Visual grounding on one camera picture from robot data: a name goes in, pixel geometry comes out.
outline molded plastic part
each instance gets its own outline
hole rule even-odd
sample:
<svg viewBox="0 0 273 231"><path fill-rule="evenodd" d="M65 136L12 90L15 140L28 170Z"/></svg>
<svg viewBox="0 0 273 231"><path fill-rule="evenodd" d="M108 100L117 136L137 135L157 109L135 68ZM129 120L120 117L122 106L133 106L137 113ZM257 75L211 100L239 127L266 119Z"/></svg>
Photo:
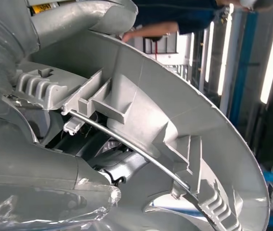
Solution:
<svg viewBox="0 0 273 231"><path fill-rule="evenodd" d="M147 172L135 185L130 183L137 176L127 183L134 191L126 191L122 185L121 189L126 190L119 205L137 206L132 200L144 208L150 199L173 188L175 197L185 194L219 230L262 231L267 226L268 195L256 161L227 118L192 86L121 41L91 32L54 44L33 58L85 77L103 68L102 85L109 80L111 85L103 102L120 112L129 107L124 123L105 114L109 117L109 130L103 131L118 135L126 140L125 144L131 144L130 147L157 158L155 164L167 167L189 186L189 190L183 190L181 184L171 181L168 188L161 191L155 179L152 190L149 189L150 181L145 184L146 188L141 187L148 197L137 199L141 192L137 192L135 185L140 187L141 181L152 174ZM89 122L85 118L90 114L85 111L64 111ZM147 166L152 167L146 165L140 172L146 172ZM127 201L124 195L134 196ZM214 198L216 207L208 207L207 203Z"/></svg>

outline grey plastic panel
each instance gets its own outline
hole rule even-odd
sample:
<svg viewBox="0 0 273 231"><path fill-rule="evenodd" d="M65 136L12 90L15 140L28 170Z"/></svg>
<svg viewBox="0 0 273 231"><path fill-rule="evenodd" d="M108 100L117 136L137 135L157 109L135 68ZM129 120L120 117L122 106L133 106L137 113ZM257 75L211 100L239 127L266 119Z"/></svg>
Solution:
<svg viewBox="0 0 273 231"><path fill-rule="evenodd" d="M234 220L225 224L223 221L228 222L228 216L219 220L218 216L211 214L213 210L201 208L216 224L219 223L218 226L221 230L228 230L232 225L240 229L237 225L239 223L244 230L253 227L253 230L261 231L266 227L268 219L268 196L256 161L224 115L192 86L121 41L90 32L79 33L40 51L35 54L33 59L84 76L91 76L103 68L102 78L104 81L111 78L112 81L110 106L120 111L132 102L124 124L109 118L107 123L109 129L146 150L148 154L159 159L164 157L164 155L168 156L168 161L170 162L169 169L173 169L173 161L176 159L170 158L170 154L166 154L157 145L159 141L173 148L173 153L176 154L175 158L178 158L179 152L182 156L188 156L191 161L188 164L192 169L188 169L188 172L197 172L199 168L200 175L195 178L196 182L199 182L199 176L206 180L213 192L220 196L228 211L235 214ZM160 135L159 138L159 134L167 124L169 132ZM190 144L187 148L189 152L187 153L180 141L184 137L188 140L188 136L199 137L199 141L201 139L201 146L196 141L193 145ZM198 184L194 187L195 193L198 193ZM240 213L237 213L234 209L237 206L237 200L231 199L234 192L231 188L234 188L244 201ZM185 193L180 188L178 191L180 194ZM207 200L211 197L213 195L210 191L205 195ZM253 212L259 211L256 212L259 215L253 220L247 219L248 216L253 217L250 209L252 204L257 204L253 207Z"/></svg>
<svg viewBox="0 0 273 231"><path fill-rule="evenodd" d="M130 0L72 2L32 17L40 47L68 38L82 29L120 34L130 29L137 8Z"/></svg>
<svg viewBox="0 0 273 231"><path fill-rule="evenodd" d="M86 78L51 66L23 62L19 66L14 95L45 110L56 110Z"/></svg>

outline white wall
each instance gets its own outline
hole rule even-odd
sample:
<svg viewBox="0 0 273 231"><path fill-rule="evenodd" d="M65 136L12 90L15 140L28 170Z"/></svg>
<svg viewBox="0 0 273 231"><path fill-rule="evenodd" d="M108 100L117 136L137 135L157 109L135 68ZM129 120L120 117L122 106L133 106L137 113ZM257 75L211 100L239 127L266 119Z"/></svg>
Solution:
<svg viewBox="0 0 273 231"><path fill-rule="evenodd" d="M188 64L190 38L191 35L177 35L176 54L158 54L157 60L164 65L187 65ZM143 51L143 38L134 38L134 47ZM149 54L149 56L155 58L155 54Z"/></svg>

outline curved plastic shroud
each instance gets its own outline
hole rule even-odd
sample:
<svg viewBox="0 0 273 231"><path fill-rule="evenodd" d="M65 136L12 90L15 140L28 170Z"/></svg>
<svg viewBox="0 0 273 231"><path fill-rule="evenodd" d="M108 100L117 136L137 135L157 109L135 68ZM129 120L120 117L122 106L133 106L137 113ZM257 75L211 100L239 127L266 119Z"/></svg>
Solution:
<svg viewBox="0 0 273 231"><path fill-rule="evenodd" d="M118 188L81 179L75 182L0 176L0 181L21 180L23 184L0 184L0 230L59 230L89 227L105 217L117 203ZM57 186L75 183L75 189L33 187L25 182L45 180Z"/></svg>
<svg viewBox="0 0 273 231"><path fill-rule="evenodd" d="M87 0L57 7L32 17L40 47L90 29L106 34L130 30L137 15L130 0Z"/></svg>
<svg viewBox="0 0 273 231"><path fill-rule="evenodd" d="M227 118L192 86L133 48L90 32L43 49L33 60L89 78L64 99L63 114L98 111L109 117L113 132L148 154L167 156L170 169L188 182L219 229L267 226L268 195L256 161ZM66 127L72 133L84 123L70 122ZM177 197L184 193L176 183L173 189Z"/></svg>

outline clear plastic film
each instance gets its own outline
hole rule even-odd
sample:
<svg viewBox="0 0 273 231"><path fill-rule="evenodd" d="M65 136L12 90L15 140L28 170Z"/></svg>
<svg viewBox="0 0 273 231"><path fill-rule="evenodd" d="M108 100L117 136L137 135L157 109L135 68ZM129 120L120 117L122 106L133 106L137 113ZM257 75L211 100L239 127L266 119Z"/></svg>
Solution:
<svg viewBox="0 0 273 231"><path fill-rule="evenodd" d="M0 182L31 182L29 184L0 183L0 231L88 229L94 221L105 217L121 198L118 188L79 181L34 179L0 176ZM62 189L69 185L72 189Z"/></svg>

